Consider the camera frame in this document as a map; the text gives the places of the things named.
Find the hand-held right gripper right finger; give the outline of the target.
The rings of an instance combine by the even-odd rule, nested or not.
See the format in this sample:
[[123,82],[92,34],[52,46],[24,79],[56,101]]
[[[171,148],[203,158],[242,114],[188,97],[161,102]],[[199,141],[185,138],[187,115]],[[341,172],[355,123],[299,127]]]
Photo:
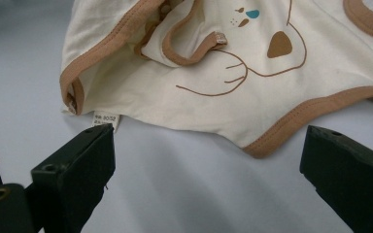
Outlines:
[[355,233],[373,233],[373,150],[310,125],[300,173]]

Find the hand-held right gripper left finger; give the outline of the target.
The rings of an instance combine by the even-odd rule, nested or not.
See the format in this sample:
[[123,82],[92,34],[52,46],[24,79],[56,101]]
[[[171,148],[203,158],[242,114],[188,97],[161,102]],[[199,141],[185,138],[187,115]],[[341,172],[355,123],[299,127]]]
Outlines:
[[31,170],[45,233],[81,233],[116,170],[114,127],[88,128]]

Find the cream baby bodysuit brown trim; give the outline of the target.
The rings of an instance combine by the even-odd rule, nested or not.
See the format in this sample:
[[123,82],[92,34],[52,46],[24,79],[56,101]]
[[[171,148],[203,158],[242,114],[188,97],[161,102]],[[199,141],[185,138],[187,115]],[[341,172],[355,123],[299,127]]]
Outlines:
[[75,0],[66,110],[215,133],[272,153],[373,98],[371,0]]

